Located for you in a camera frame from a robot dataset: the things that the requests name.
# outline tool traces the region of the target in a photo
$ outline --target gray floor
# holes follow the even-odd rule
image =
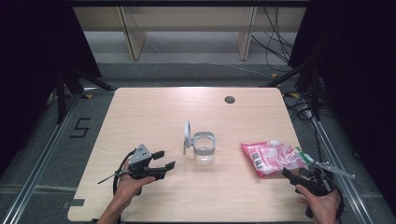
[[[264,34],[254,34],[265,43]],[[257,87],[268,83],[277,69],[289,69],[275,55],[268,55],[254,41],[250,45],[248,59],[239,60],[238,49],[231,33],[149,33],[139,61],[130,60],[121,33],[86,33],[103,80],[115,87],[138,86],[242,86]],[[284,34],[292,42],[295,34]],[[281,90],[292,90],[297,77],[283,83]],[[94,87],[81,80],[84,87]],[[70,223],[67,204],[76,192],[85,164],[91,154],[96,136],[100,131],[106,111],[111,103],[111,92],[91,91],[92,98],[79,99],[69,121],[65,125],[59,143],[40,176],[35,191],[26,205],[19,223]],[[288,105],[298,99],[286,97]],[[331,114],[323,109],[322,113]],[[373,223],[396,223],[382,195],[367,174],[364,165],[352,155],[353,146],[348,142],[337,118],[321,116],[321,124],[330,138],[346,171],[355,174],[353,181]],[[70,138],[81,134],[74,130],[78,119],[89,127],[85,138]],[[0,180],[0,219],[12,205],[21,186],[46,147],[56,127],[56,101],[49,105],[40,118],[26,148],[21,150]],[[294,119],[294,129],[302,149],[318,159],[314,129],[309,121]],[[358,223],[353,207],[346,199],[344,223]]]

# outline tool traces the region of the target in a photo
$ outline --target wooden table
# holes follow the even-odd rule
[[[233,104],[225,97],[232,96]],[[216,137],[216,158],[207,166],[183,155],[184,123],[191,134]],[[151,168],[176,161],[175,169],[143,187],[122,214],[139,222],[309,221],[300,197],[285,178],[259,179],[241,143],[299,142],[281,94],[275,88],[120,88],[108,109],[68,217],[86,221],[101,216],[112,199],[112,179],[124,156],[140,144],[165,156]]]

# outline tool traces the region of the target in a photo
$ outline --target floor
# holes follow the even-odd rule
[[[253,34],[265,46],[269,37],[263,33]],[[284,61],[273,53],[267,53],[256,41],[252,40],[249,55],[246,61],[239,59],[239,52],[233,33],[148,33],[146,44],[138,61],[132,61],[129,51],[126,48],[123,33],[101,33],[87,32],[95,60],[99,65],[124,66],[124,65],[145,65],[145,64],[185,64],[188,66],[228,67],[232,71],[246,73],[252,76],[271,76],[272,74],[283,74],[279,69],[289,69]],[[291,44],[295,34],[282,34]],[[275,41],[269,47],[276,52],[282,52],[281,47]],[[253,70],[262,64],[269,64],[269,71],[264,73],[261,70]],[[112,73],[104,73],[104,79],[116,80]],[[295,104],[297,99],[288,98],[287,104]],[[84,101],[84,104],[76,104],[76,112],[71,116],[70,123],[78,117],[90,117],[94,120],[103,120],[106,110],[95,110],[99,104],[109,105],[111,96],[105,93],[98,93],[93,101]],[[97,113],[87,114],[86,111],[97,111]],[[0,180],[0,219],[6,218],[7,210],[11,208],[13,202],[18,200],[18,193],[22,190],[27,179],[30,179],[31,171],[34,170],[36,162],[40,160],[42,151],[49,147],[48,139],[54,134],[57,119],[57,107],[55,104],[49,105],[48,111],[37,123],[37,132],[32,133],[32,137],[27,143],[27,148],[22,150],[9,166],[7,172]],[[303,148],[314,148],[316,139],[312,134],[312,125],[298,119],[293,119],[293,125]],[[360,163],[354,157],[353,146],[348,143],[347,137],[343,134],[342,128],[336,119],[323,117],[321,122],[315,125],[323,126],[324,133],[321,136],[323,150],[331,151],[337,148],[336,154],[340,158],[344,168],[357,176],[352,182],[352,187],[358,193],[359,199],[363,201],[363,208],[366,211],[357,211],[353,205],[354,198],[346,198],[346,212],[343,214],[345,223],[396,223],[395,216],[389,211],[382,195],[378,192],[375,184]],[[90,129],[97,133],[101,123],[93,124]],[[66,125],[66,129],[73,129],[73,125]],[[43,167],[44,172],[37,178],[34,185],[35,191],[22,210],[21,216],[17,218],[19,223],[70,223],[67,220],[67,208],[73,199],[74,192],[79,182],[84,162],[89,158],[89,150],[80,150],[94,144],[95,137],[87,138],[86,142],[62,138],[59,142],[52,143],[55,146],[68,146],[71,151],[64,148],[49,153],[49,162]],[[324,157],[329,158],[332,153],[325,153]],[[55,185],[51,180],[56,179],[59,183]]]

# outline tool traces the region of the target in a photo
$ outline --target red plastic bag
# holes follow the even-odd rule
[[[259,178],[281,172],[283,167],[291,169],[306,168],[303,152],[279,141],[242,143],[242,149],[253,163]]]

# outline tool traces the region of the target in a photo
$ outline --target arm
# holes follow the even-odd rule
[[[128,169],[127,162],[124,164],[124,169]],[[155,177],[153,176],[135,180],[129,175],[122,175],[114,198],[108,204],[105,212],[96,223],[116,223],[122,211],[131,204],[132,198],[137,194],[140,188],[154,181]]]
[[[296,188],[305,196],[305,199],[300,198],[298,202],[311,207],[315,224],[336,223],[336,214],[340,197],[337,190],[333,190],[326,196],[318,197],[309,192],[304,186],[297,185]]]

